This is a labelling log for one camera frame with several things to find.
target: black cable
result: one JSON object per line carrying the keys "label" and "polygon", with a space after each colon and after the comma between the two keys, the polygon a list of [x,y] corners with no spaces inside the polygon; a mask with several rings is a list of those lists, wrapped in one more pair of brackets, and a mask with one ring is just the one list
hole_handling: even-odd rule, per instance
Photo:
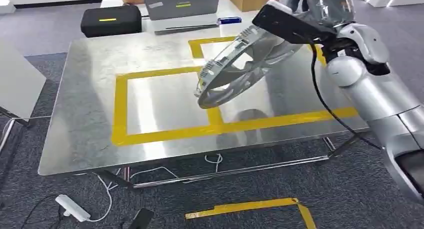
{"label": "black cable", "polygon": [[338,123],[340,123],[344,128],[346,128],[349,132],[351,132],[355,137],[359,138],[361,141],[363,141],[364,143],[370,145],[373,148],[377,148],[381,150],[381,147],[379,147],[378,145],[372,143],[371,141],[363,138],[360,134],[358,134],[356,131],[354,131],[352,128],[350,128],[350,126],[348,126],[346,123],[344,123],[327,105],[327,103],[324,101],[323,96],[321,95],[320,89],[318,88],[318,83],[317,83],[317,75],[315,73],[315,64],[317,63],[317,58],[318,58],[318,53],[317,53],[317,48],[315,47],[315,43],[314,41],[303,37],[304,39],[308,40],[308,43],[312,49],[312,63],[310,65],[310,71],[312,73],[312,82],[313,82],[313,87],[315,89],[316,95],[319,98],[319,101],[321,101],[321,104],[324,106],[324,108],[328,111],[328,113],[330,113],[332,115],[332,117],[338,121]]}
{"label": "black cable", "polygon": [[39,200],[38,202],[37,202],[37,204],[35,204],[35,206],[31,209],[31,211],[29,212],[29,214],[28,214],[28,216],[26,216],[26,218],[25,218],[25,220],[23,221],[23,224],[22,224],[22,226],[20,227],[20,229],[23,229],[24,227],[25,227],[25,225],[27,224],[27,222],[28,222],[28,220],[30,219],[30,217],[31,217],[31,215],[33,214],[33,212],[35,211],[35,209],[42,203],[42,202],[44,202],[46,199],[49,199],[49,198],[53,198],[53,197],[57,197],[58,195],[57,194],[54,194],[54,195],[48,195],[48,196],[46,196],[46,197],[44,197],[44,198],[42,198],[41,200]]}
{"label": "black cable", "polygon": [[57,209],[57,221],[54,224],[52,224],[49,229],[53,229],[53,228],[58,229],[61,226],[61,222],[63,219],[63,216],[61,214],[61,208],[62,208],[61,205],[59,205],[59,209]]}

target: metal tabletop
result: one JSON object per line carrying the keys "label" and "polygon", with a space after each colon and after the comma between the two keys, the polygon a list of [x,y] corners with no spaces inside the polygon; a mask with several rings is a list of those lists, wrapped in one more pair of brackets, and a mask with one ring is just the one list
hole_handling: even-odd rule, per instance
{"label": "metal tabletop", "polygon": [[[247,26],[240,23],[178,34],[155,36],[145,32],[73,42],[38,173],[47,176],[87,172],[346,133],[341,125],[330,119],[194,137],[182,133],[181,138],[142,144],[112,143],[117,126],[116,106],[122,106],[115,104],[116,97],[120,96],[116,93],[117,77],[201,66],[205,59],[193,59],[188,40],[235,36]],[[213,57],[224,46],[224,43],[205,44],[203,54],[205,58]],[[295,114],[295,120],[302,120],[303,113],[323,111],[312,85],[311,59],[311,51],[304,46],[290,60],[276,64],[251,89],[220,106],[223,123],[247,121],[251,127],[256,123],[252,119],[271,118],[268,122],[272,122],[273,117]],[[333,109],[350,107],[340,90],[320,71],[318,69],[318,83],[328,105]],[[210,123],[208,113],[199,108],[193,95],[197,81],[195,72],[128,80],[124,106],[126,133],[207,126]],[[368,128],[356,116],[343,120],[355,130]]]}

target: black case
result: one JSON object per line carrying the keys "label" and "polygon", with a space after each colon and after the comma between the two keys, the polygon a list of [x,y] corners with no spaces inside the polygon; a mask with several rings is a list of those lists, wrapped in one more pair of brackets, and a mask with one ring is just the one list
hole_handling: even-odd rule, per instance
{"label": "black case", "polygon": [[94,8],[84,12],[81,32],[88,38],[142,32],[142,15],[135,5]]}

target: white power adapter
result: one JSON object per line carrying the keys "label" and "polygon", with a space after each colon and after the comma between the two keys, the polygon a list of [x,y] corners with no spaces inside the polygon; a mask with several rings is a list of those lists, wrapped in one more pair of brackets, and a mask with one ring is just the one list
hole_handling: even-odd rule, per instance
{"label": "white power adapter", "polygon": [[69,217],[70,215],[72,215],[80,223],[87,221],[91,217],[88,212],[86,212],[81,206],[76,204],[67,195],[61,194],[57,196],[55,200],[65,209],[65,212],[63,213],[65,217]]}

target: yellow tape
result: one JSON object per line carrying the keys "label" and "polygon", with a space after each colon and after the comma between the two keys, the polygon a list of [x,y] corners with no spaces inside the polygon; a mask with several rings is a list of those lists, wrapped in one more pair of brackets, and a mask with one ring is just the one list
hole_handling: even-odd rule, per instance
{"label": "yellow tape", "polygon": [[[311,45],[307,45],[307,46],[310,50],[312,50]],[[323,50],[321,49],[321,46],[315,45],[315,48],[316,48],[316,58],[318,59],[318,61],[323,66],[327,65],[327,61],[326,61],[326,58],[323,55]]]}
{"label": "yellow tape", "polygon": [[191,4],[181,4],[181,5],[176,5],[176,8],[185,8],[185,7],[190,7]]}
{"label": "yellow tape", "polygon": [[109,18],[109,19],[100,19],[98,20],[99,22],[111,22],[111,21],[116,21],[116,18]]}
{"label": "yellow tape", "polygon": [[188,45],[190,46],[193,58],[204,58],[205,56],[202,52],[202,44],[232,42],[234,39],[236,39],[235,36],[189,40]]}
{"label": "yellow tape", "polygon": [[[208,38],[189,41],[193,57],[203,56],[201,44],[229,42],[234,40],[234,36]],[[321,48],[317,46],[318,59],[325,65],[326,61],[323,57]],[[180,128],[174,130],[156,131],[142,134],[127,134],[127,97],[128,97],[128,80],[137,78],[149,78],[166,75],[175,75],[182,73],[198,73],[202,69],[201,66],[181,67],[173,69],[162,69],[152,71],[133,72],[121,74],[116,77],[115,91],[115,109],[114,109],[114,125],[112,128],[111,141],[117,146],[143,144],[151,142],[161,142],[168,140],[177,140],[191,137],[213,136],[224,133],[235,133],[241,131],[258,130],[264,128],[283,127],[289,125],[313,123],[332,120],[333,117],[326,111],[312,111],[299,114],[281,115],[270,118],[252,119],[239,122],[225,123],[219,107],[207,109],[206,113],[209,125],[196,126],[189,128]],[[343,107],[333,110],[339,118],[355,117],[358,115],[353,107]]]}
{"label": "yellow tape", "polygon": [[300,214],[302,215],[303,221],[305,222],[305,226],[307,229],[316,229],[314,219],[312,218],[311,212],[309,212],[309,209],[298,203],[297,207],[299,208]]}
{"label": "yellow tape", "polygon": [[212,210],[205,210],[193,213],[185,214],[185,218],[195,219],[202,217],[209,217],[219,214],[234,213],[240,211],[254,210],[254,209],[263,209],[263,208],[274,208],[274,207],[284,207],[290,205],[297,205],[300,211],[300,215],[303,218],[303,221],[307,229],[316,229],[314,219],[309,212],[309,209],[301,205],[297,198],[282,198],[274,200],[263,200],[263,201],[252,201],[252,202],[243,202],[235,204],[226,204],[226,205],[216,205]]}

